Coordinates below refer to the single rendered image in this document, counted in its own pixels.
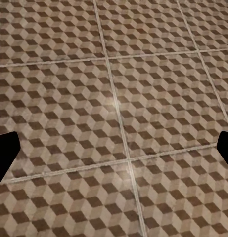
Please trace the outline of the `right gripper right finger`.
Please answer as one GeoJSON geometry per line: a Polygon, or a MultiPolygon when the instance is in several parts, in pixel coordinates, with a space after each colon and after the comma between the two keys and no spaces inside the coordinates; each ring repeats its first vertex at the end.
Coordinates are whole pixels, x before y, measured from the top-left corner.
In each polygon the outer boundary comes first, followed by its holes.
{"type": "Polygon", "coordinates": [[[228,164],[228,132],[221,131],[217,143],[217,150],[228,164]]]}

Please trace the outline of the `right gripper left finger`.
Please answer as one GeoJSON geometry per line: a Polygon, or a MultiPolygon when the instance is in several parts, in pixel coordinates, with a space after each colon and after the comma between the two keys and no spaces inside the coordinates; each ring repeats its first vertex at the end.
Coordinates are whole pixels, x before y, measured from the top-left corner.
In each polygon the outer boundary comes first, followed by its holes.
{"type": "Polygon", "coordinates": [[[0,182],[20,150],[20,140],[16,131],[0,135],[0,182]]]}

